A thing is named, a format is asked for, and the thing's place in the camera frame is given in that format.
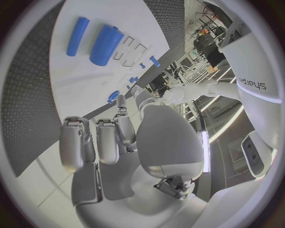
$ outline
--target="white tabletop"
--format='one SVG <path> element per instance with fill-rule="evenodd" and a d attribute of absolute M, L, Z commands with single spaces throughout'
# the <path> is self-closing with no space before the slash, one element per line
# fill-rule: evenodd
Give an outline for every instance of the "white tabletop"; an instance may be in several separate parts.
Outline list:
<path fill-rule="evenodd" d="M 90 20 L 75 57 L 66 55 L 73 28 L 79 17 Z M 132 67 L 124 67 L 113 56 L 106 66 L 89 60 L 92 47 L 103 24 L 116 26 L 125 34 L 117 51 L 130 36 L 147 50 Z M 67 0 L 57 18 L 51 45 L 50 81 L 61 120 L 67 116 L 84 116 L 107 104 L 109 95 L 119 90 L 125 94 L 131 77 L 139 78 L 159 59 L 169 46 L 155 17 L 143 0 Z M 145 69 L 139 65 L 143 62 Z"/>

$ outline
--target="blue object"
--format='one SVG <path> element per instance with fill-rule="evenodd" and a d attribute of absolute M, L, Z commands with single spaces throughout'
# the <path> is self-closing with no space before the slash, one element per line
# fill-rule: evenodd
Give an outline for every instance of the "blue object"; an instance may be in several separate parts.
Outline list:
<path fill-rule="evenodd" d="M 150 60 L 153 62 L 153 64 L 155 64 L 156 67 L 159 67 L 159 66 L 160 66 L 160 63 L 155 59 L 154 56 L 151 56 L 151 57 L 150 57 Z"/>
<path fill-rule="evenodd" d="M 90 61 L 98 66 L 106 66 L 124 34 L 117 27 L 104 25 L 90 54 Z"/>
<path fill-rule="evenodd" d="M 109 96 L 108 103 L 111 104 L 112 101 L 114 101 L 114 100 L 118 97 L 119 94 L 120 94 L 120 91 L 118 91 L 118 90 L 115 91 L 115 92 L 113 92 L 113 93 Z"/>
<path fill-rule="evenodd" d="M 130 83 L 134 83 L 135 79 L 133 77 L 131 77 L 129 81 L 130 81 Z"/>
<path fill-rule="evenodd" d="M 143 63 L 140 64 L 142 66 L 142 69 L 145 69 L 145 65 Z"/>
<path fill-rule="evenodd" d="M 85 29 L 89 21 L 90 20 L 88 20 L 87 18 L 83 18 L 83 17 L 78 18 L 78 21 L 73 29 L 73 32 L 72 32 L 72 35 L 71 35 L 71 38 L 69 40 L 69 44 L 67 47 L 66 54 L 68 56 L 76 55 L 79 43 L 81 41 L 81 38 L 83 36 L 83 33 L 85 32 Z"/>

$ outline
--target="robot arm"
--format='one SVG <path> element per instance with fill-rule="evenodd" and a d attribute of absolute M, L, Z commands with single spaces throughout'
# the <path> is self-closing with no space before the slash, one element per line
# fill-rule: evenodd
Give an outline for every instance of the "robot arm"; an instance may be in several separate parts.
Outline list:
<path fill-rule="evenodd" d="M 176 105 L 195 100 L 201 95 L 213 97 L 221 95 L 240 101 L 238 87 L 236 84 L 218 82 L 216 80 L 207 80 L 199 84 L 177 84 L 164 93 L 163 99 L 165 99 L 169 104 Z"/>

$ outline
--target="white table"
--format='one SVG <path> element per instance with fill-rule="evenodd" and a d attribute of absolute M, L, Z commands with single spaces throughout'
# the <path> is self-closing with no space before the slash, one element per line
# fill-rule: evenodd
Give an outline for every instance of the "white table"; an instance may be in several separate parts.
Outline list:
<path fill-rule="evenodd" d="M 67 46 L 78 17 L 90 20 L 75 57 L 66 55 Z M 115 53 L 124 51 L 130 36 L 147 50 L 132 67 L 124 67 L 113 56 L 106 66 L 89 60 L 92 47 L 103 24 L 116 26 L 125 34 Z M 107 104 L 109 95 L 119 90 L 125 94 L 131 77 L 139 78 L 159 59 L 169 46 L 155 17 L 143 0 L 67 0 L 57 18 L 50 46 L 50 81 L 61 120 L 84 116 Z"/>

